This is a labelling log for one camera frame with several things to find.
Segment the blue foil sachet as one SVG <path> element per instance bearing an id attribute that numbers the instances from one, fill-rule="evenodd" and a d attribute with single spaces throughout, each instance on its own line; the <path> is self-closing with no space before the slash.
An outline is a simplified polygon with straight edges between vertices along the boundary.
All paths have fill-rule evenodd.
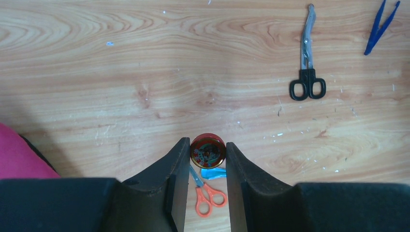
<path id="1" fill-rule="evenodd" d="M 206 180 L 226 178 L 226 170 L 223 168 L 201 169 L 201 176 Z"/>

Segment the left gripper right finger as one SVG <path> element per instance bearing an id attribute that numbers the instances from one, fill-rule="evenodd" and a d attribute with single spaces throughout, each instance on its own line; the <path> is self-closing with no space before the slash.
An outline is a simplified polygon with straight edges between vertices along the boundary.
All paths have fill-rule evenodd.
<path id="1" fill-rule="evenodd" d="M 301 182 L 293 186 L 226 145 L 234 232 L 407 232 L 410 188 L 395 183 Z"/>

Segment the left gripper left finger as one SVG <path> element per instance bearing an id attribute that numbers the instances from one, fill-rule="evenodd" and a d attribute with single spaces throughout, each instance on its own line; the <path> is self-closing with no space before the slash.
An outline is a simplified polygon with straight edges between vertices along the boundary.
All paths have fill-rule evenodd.
<path id="1" fill-rule="evenodd" d="M 0 182 L 3 232 L 181 232 L 184 230 L 190 140 L 180 139 L 135 176 L 5 179 Z"/>

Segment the small brown round tin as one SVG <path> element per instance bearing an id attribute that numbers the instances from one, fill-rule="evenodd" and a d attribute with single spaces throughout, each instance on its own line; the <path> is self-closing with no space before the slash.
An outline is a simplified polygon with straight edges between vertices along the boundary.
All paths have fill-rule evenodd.
<path id="1" fill-rule="evenodd" d="M 190 158 L 201 169 L 217 168 L 226 159 L 226 144 L 216 134 L 200 134 L 190 145 Z"/>

